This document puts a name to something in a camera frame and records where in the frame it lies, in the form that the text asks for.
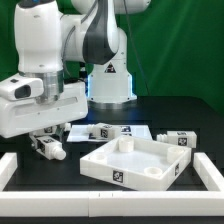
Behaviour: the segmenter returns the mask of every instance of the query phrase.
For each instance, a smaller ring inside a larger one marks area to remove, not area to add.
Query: cable
[[[137,48],[136,48],[136,46],[135,46],[135,42],[134,42],[134,39],[133,39],[132,29],[131,29],[131,23],[130,23],[130,18],[129,18],[129,14],[128,14],[128,10],[127,10],[126,0],[123,0],[123,1],[124,1],[124,7],[125,7],[125,13],[126,13],[126,19],[127,19],[128,30],[129,30],[129,34],[130,34],[130,40],[131,40],[132,48],[133,48],[134,53],[135,53],[135,57],[136,57],[136,60],[137,60],[137,63],[138,63],[138,67],[139,67],[139,69],[140,69],[141,76],[142,76],[142,78],[143,78],[143,80],[144,80],[144,83],[145,83],[145,87],[146,87],[146,90],[147,90],[147,94],[150,95],[150,91],[149,91],[149,87],[148,87],[148,84],[147,84],[147,80],[146,80],[145,72],[144,72],[144,70],[143,70],[141,61],[140,61],[140,59],[139,59],[138,51],[137,51]]]
[[[92,13],[93,9],[95,8],[97,2],[98,2],[98,0],[95,0],[93,5],[91,6],[90,10],[88,11],[88,13],[84,16],[84,18],[82,18],[81,23],[83,23],[89,17],[89,15]],[[64,44],[63,54],[62,54],[62,63],[63,63],[64,70],[70,77],[72,77],[72,76],[71,76],[71,73],[68,71],[68,68],[66,65],[66,60],[65,60],[65,55],[67,52],[68,43],[69,43],[70,38],[71,38],[73,32],[75,31],[75,29],[76,29],[76,27],[73,26],[72,29],[70,30],[70,32],[68,33],[68,36],[66,37],[65,44]],[[84,82],[82,79],[79,79],[79,78],[77,78],[77,81]]]
[[[60,20],[65,16],[65,14],[63,14],[61,17],[60,17]]]

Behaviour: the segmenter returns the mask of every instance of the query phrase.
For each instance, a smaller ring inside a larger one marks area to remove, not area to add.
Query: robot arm
[[[61,23],[55,0],[22,0],[16,6],[19,74],[0,84],[0,135],[5,138],[87,115],[85,84],[63,82]],[[102,64],[116,53],[113,0],[97,0],[93,10],[76,17],[72,27],[74,60]]]
[[[94,0],[72,0],[73,6],[86,13]],[[117,14],[133,14],[144,11],[151,0],[113,0]],[[122,109],[135,103],[137,96],[133,93],[132,75],[127,70],[127,36],[119,31],[119,50],[104,65],[95,64],[88,76],[88,101],[92,107],[103,109]]]

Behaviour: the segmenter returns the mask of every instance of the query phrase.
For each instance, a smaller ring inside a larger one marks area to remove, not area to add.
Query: green background
[[[17,72],[13,20],[18,2],[0,0],[0,80]],[[61,12],[76,13],[70,0],[57,2]],[[152,0],[130,20],[150,95],[198,97],[224,115],[224,0]],[[125,16],[117,16],[117,23],[128,32]],[[78,63],[68,67],[77,73]],[[147,95],[130,41],[128,70],[135,93]]]

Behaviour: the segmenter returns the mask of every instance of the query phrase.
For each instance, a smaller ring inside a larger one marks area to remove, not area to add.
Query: table
[[[144,124],[153,138],[167,130],[195,131],[197,148],[205,152],[224,174],[222,139],[224,119],[204,101],[193,97],[139,97],[137,106],[118,111],[89,109],[85,119],[73,124]],[[28,135],[11,139],[0,138],[1,152],[18,152],[18,169],[9,181],[8,191],[93,191],[129,190],[79,174],[79,159],[99,147],[95,143],[65,143],[64,161],[48,161],[31,150]],[[168,190],[206,190],[192,163]],[[7,223],[223,223],[222,217],[136,217],[136,218],[0,218]]]

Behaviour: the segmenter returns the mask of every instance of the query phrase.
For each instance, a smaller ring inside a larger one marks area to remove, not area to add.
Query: white tray
[[[83,175],[134,190],[164,191],[191,160],[191,148],[123,136],[80,159]]]

